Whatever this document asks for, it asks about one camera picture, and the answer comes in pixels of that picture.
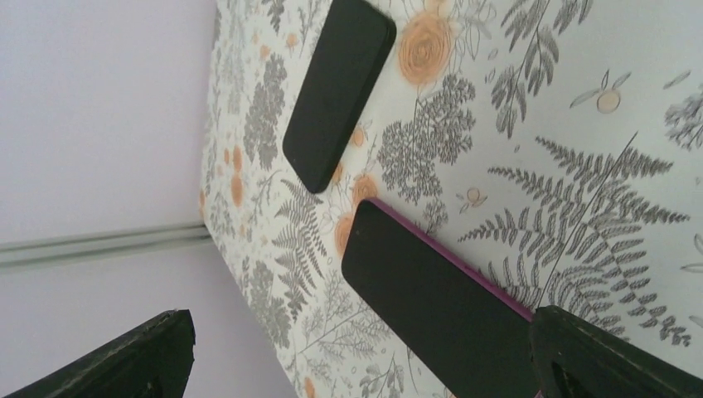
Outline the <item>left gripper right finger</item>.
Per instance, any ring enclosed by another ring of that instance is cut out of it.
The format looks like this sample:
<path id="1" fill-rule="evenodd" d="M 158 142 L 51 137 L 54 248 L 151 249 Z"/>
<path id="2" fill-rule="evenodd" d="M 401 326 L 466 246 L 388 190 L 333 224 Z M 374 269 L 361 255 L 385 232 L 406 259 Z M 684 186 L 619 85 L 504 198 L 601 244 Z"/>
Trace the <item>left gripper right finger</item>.
<path id="1" fill-rule="evenodd" d="M 541 397 L 701 397 L 702 379 L 556 306 L 529 329 Z"/>

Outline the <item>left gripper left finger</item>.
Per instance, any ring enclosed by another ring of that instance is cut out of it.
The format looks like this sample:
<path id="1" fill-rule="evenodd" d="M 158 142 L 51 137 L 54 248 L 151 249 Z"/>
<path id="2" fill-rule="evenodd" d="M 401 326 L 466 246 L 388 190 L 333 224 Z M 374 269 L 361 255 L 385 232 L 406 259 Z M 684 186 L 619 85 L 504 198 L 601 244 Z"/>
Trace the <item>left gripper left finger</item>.
<path id="1" fill-rule="evenodd" d="M 11 397 L 182 397 L 194 363 L 188 309 L 168 310 Z"/>

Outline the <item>black phone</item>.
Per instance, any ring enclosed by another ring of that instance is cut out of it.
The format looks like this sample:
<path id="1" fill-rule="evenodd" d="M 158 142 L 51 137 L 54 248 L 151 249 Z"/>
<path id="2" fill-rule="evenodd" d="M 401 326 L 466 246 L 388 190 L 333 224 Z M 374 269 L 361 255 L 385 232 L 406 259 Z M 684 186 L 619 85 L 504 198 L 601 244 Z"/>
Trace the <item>black phone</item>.
<path id="1" fill-rule="evenodd" d="M 367 1 L 334 1 L 283 139 L 303 186 L 324 192 L 396 38 L 395 22 Z"/>
<path id="2" fill-rule="evenodd" d="M 342 275 L 457 397 L 534 397 L 531 311 L 377 199 L 356 209 Z"/>

